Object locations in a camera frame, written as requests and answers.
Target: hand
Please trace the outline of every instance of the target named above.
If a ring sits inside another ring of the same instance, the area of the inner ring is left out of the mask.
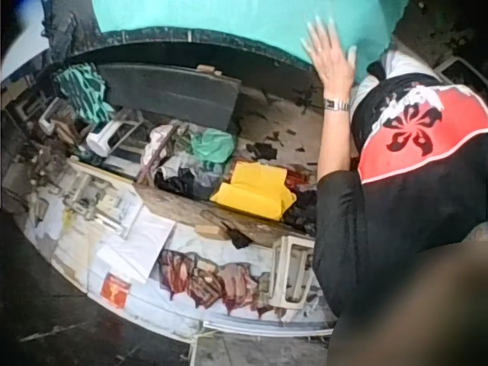
[[[309,23],[308,28],[311,42],[302,43],[322,80],[324,98],[347,101],[354,82],[356,46],[349,49],[346,59],[333,22],[326,30],[317,18],[316,24]]]

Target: fingers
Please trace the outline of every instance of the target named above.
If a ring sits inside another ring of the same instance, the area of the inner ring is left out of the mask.
[[[316,32],[316,28],[311,24],[308,23],[308,33],[310,35],[310,39],[312,40],[311,46],[315,53],[319,53],[322,51],[322,44],[320,43],[319,35]]]
[[[348,51],[348,63],[351,65],[352,69],[356,68],[356,57],[358,48],[356,46],[352,46]]]
[[[302,41],[302,46],[305,49],[305,52],[307,52],[308,57],[312,60],[312,62],[315,62],[316,54],[315,51],[312,49],[311,45],[308,44],[303,38],[301,39]]]
[[[321,47],[325,51],[329,52],[330,51],[329,35],[327,34],[327,31],[326,31],[325,27],[323,26],[322,21],[320,20],[320,18],[318,16],[316,17],[316,32],[318,33],[318,37],[319,37]]]
[[[327,29],[329,31],[331,48],[340,50],[341,49],[341,41],[339,40],[339,36],[337,35],[336,26],[335,26],[334,21],[332,19],[327,24]]]

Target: teal cloth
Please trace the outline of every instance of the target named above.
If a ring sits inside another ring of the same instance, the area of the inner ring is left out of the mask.
[[[234,137],[213,128],[191,136],[193,155],[205,162],[225,162],[236,148]]]
[[[97,73],[95,65],[83,63],[72,65],[54,77],[61,92],[68,97],[76,113],[86,122],[105,125],[114,109],[104,102],[105,81]]]
[[[408,0],[92,0],[102,32],[182,27],[234,34],[310,62],[300,38],[316,14],[333,18],[342,45],[358,47],[356,79],[387,48]]]

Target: orange sign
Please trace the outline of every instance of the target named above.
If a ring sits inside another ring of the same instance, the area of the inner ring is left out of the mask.
[[[107,273],[100,295],[113,307],[123,309],[129,294],[130,284],[112,273]]]

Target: woman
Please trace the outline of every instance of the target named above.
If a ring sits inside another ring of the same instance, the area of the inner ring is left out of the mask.
[[[309,29],[303,46],[325,108],[313,268],[338,316],[359,285],[488,220],[488,117],[469,88],[443,85],[398,51],[371,67],[375,75],[350,103],[355,47],[343,53],[333,24]],[[350,133],[360,152],[355,172]]]

